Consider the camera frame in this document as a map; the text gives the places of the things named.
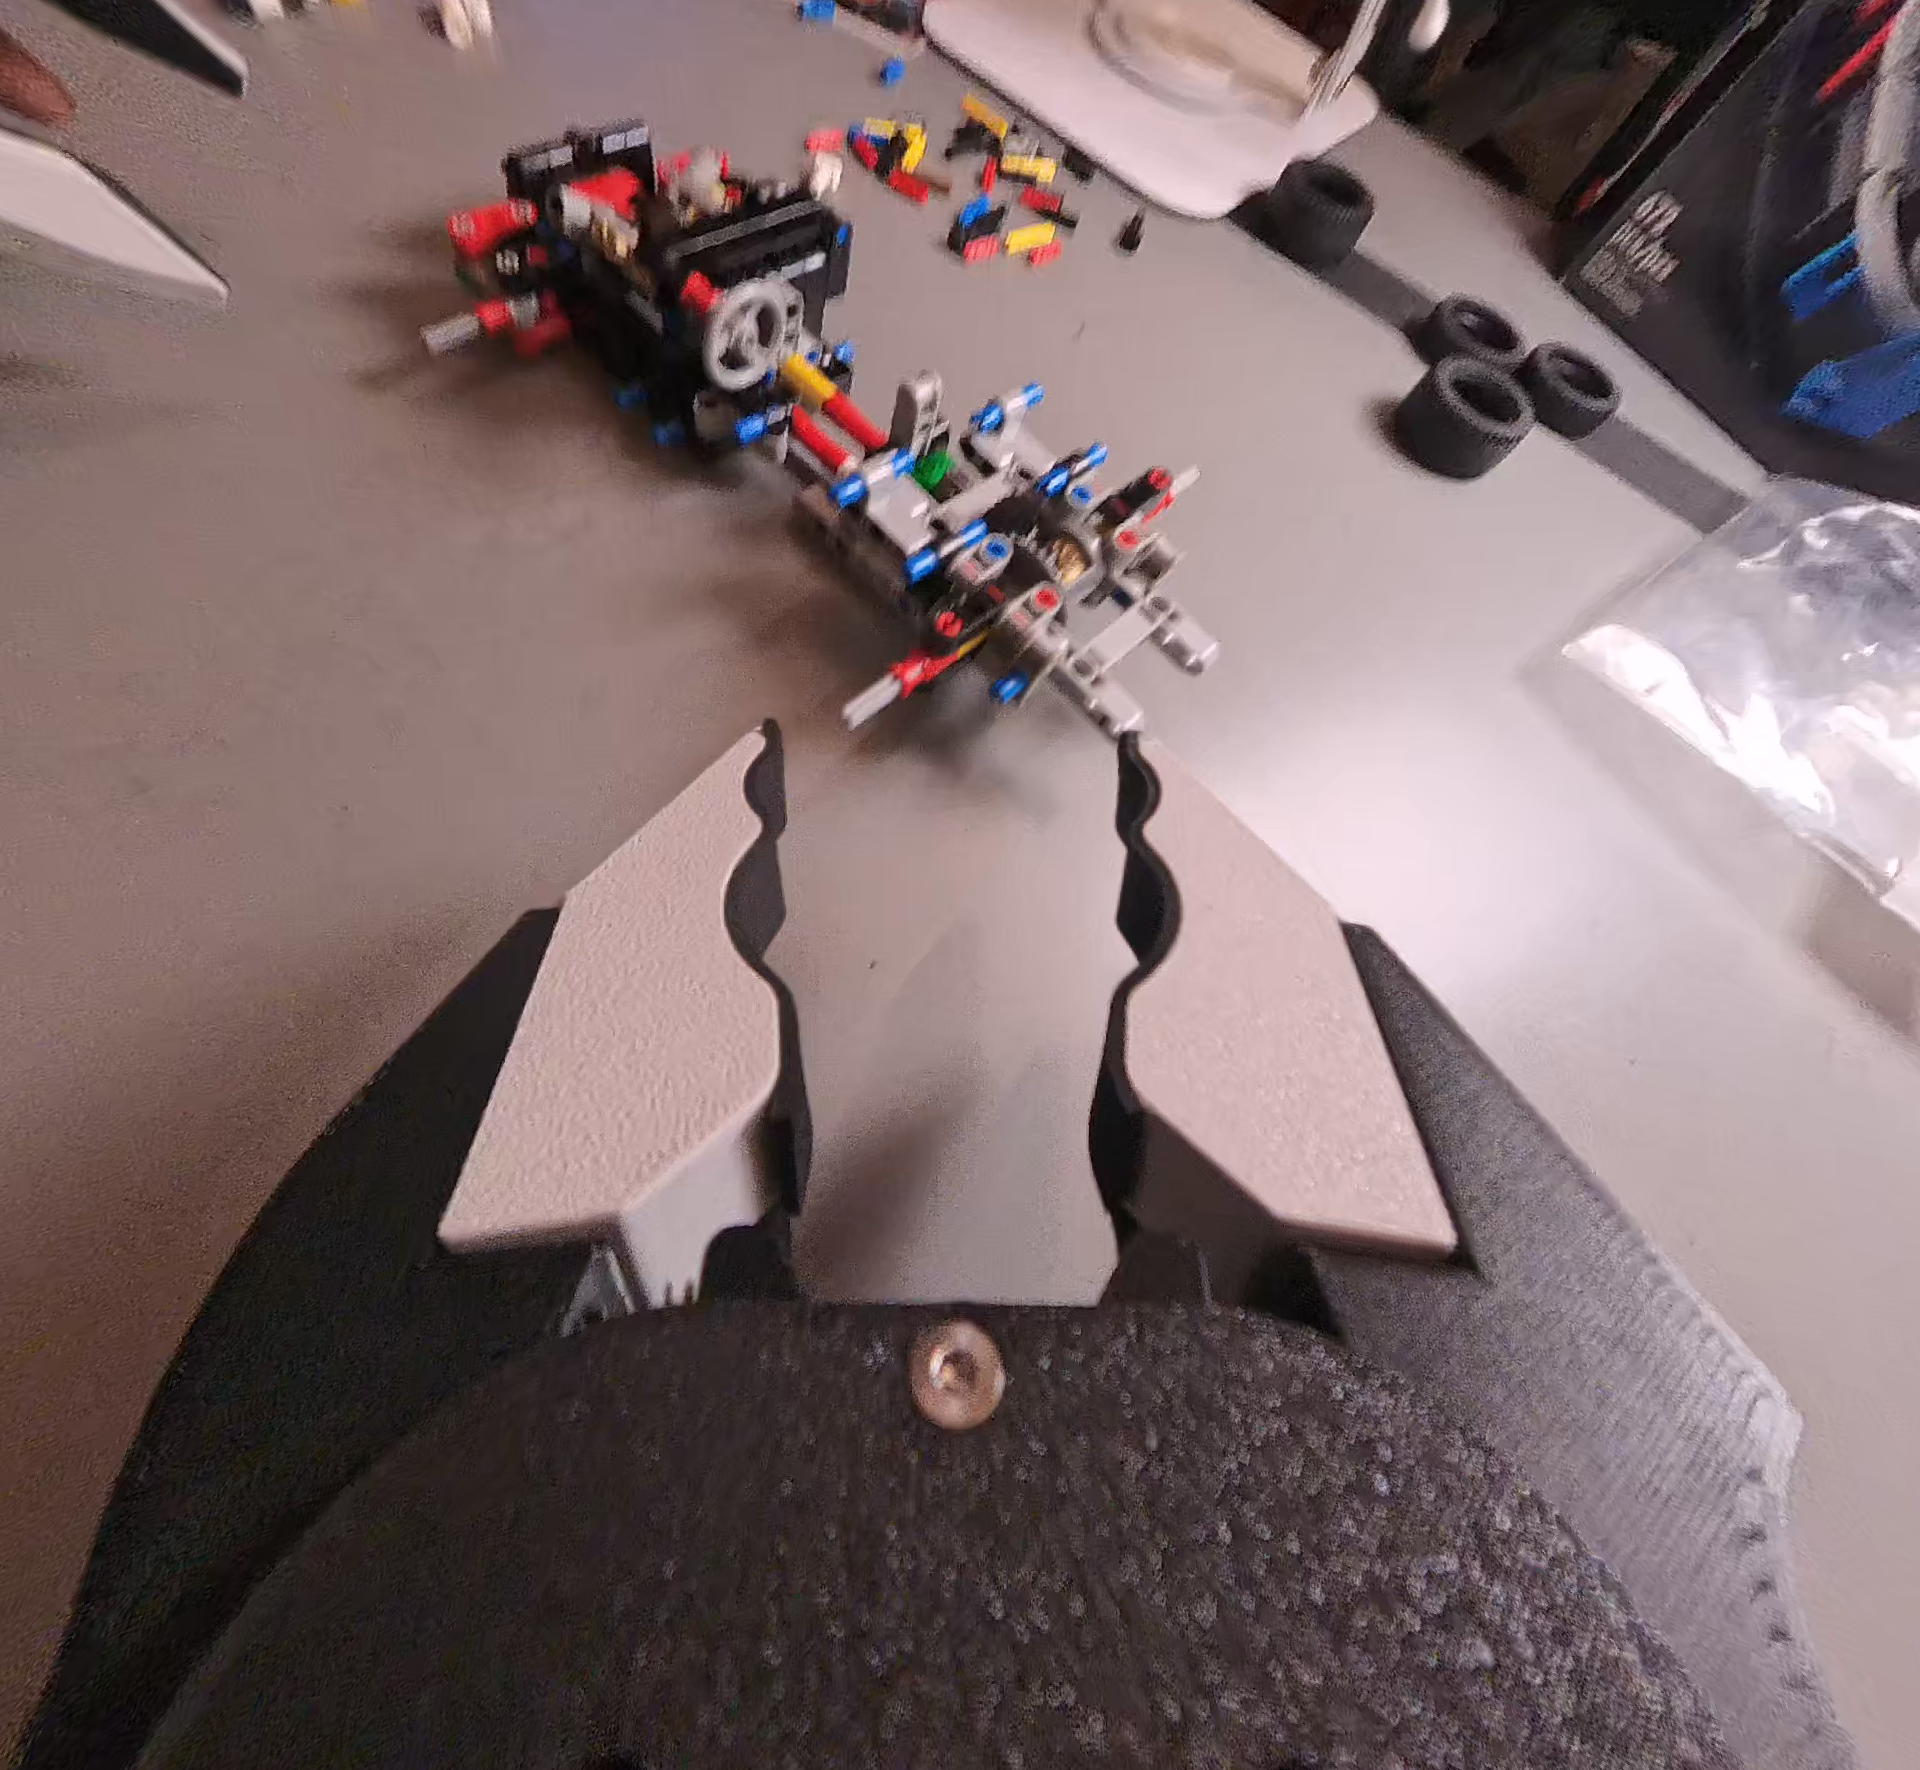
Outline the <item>clear plastic bag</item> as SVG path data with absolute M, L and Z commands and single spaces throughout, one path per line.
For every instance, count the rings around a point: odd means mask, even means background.
M 1920 897 L 1920 512 L 1769 482 L 1593 606 L 1561 659 L 1762 803 L 1913 927 Z

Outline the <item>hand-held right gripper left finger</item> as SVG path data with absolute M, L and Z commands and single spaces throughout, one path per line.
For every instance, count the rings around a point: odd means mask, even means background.
M 607 1241 L 634 1306 L 698 1306 L 714 1241 L 805 1195 L 776 720 L 714 753 L 563 900 L 441 1213 L 445 1249 Z

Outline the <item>black rubber lego tyre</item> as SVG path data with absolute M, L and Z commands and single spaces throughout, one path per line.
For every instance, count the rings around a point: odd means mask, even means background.
M 1516 392 L 1537 424 L 1570 441 L 1613 424 L 1627 406 L 1613 374 L 1570 338 L 1537 338 L 1516 365 Z
M 1516 373 L 1529 365 L 1529 335 L 1485 303 L 1485 299 L 1435 299 L 1415 322 L 1411 322 L 1411 347 L 1422 365 L 1490 365 L 1490 373 Z
M 1435 358 L 1389 415 L 1411 464 L 1485 482 L 1537 438 L 1537 400 L 1503 365 Z
M 1298 158 L 1258 207 L 1258 247 L 1287 263 L 1340 263 L 1356 239 L 1370 231 L 1370 187 L 1325 158 Z

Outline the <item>white book stand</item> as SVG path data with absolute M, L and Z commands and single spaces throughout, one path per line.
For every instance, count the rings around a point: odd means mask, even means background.
M 1379 116 L 1379 21 L 1389 0 L 1356 0 L 1322 49 L 1255 0 L 926 0 L 934 49 L 1181 225 L 1220 225 L 1356 140 Z

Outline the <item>partly built lego car chassis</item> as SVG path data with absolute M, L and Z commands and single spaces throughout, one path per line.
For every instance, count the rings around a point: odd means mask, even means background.
M 824 555 L 913 630 L 902 659 L 848 699 L 848 729 L 981 674 L 1003 707 L 1063 688 L 1100 734 L 1139 734 L 1120 680 L 1132 648 L 1219 667 L 1166 535 L 1195 464 L 1110 475 L 1110 441 L 1055 441 L 1042 384 L 948 406 L 939 373 L 913 373 L 892 415 L 869 415 L 852 338 L 832 338 L 852 275 L 848 163 L 934 194 L 913 140 L 873 122 L 824 132 L 805 178 L 748 178 L 722 145 L 663 158 L 646 116 L 513 145 L 507 196 L 445 211 L 466 309 L 428 317 L 420 358 L 576 347 L 656 441 L 786 464 Z

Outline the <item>black tape strip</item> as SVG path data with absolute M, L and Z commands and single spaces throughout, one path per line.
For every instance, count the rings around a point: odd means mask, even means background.
M 1352 299 L 1356 309 L 1370 309 L 1397 335 L 1415 335 L 1415 317 L 1428 317 L 1428 288 L 1400 284 L 1397 263 L 1352 250 L 1340 263 L 1313 275 L 1322 288 Z M 1666 519 L 1713 535 L 1729 523 L 1749 487 L 1702 475 L 1694 458 L 1666 453 L 1650 429 L 1612 415 L 1593 438 L 1570 438 L 1570 453 L 1583 453 L 1593 464 L 1612 464 L 1627 487 L 1636 487 L 1649 503 L 1663 503 Z

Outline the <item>pile of coloured lego pins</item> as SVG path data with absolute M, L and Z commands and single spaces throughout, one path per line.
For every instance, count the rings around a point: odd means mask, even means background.
M 939 250 L 957 263 L 1063 263 L 1079 231 L 1079 187 L 1100 163 L 1055 132 L 1026 132 L 1011 111 L 964 94 L 948 140 L 926 116 L 805 122 L 805 194 L 839 194 L 848 169 L 873 178 L 902 207 L 948 207 Z

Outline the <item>black lego set box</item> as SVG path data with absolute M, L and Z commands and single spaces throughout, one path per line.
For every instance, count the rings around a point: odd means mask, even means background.
M 1758 464 L 1920 497 L 1920 0 L 1762 0 L 1561 288 Z

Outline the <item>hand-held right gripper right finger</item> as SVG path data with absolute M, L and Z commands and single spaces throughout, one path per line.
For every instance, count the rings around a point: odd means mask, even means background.
M 1211 1281 L 1460 1249 L 1332 900 L 1139 734 L 1120 742 L 1120 938 L 1100 1060 L 1120 1241 L 1188 1241 Z

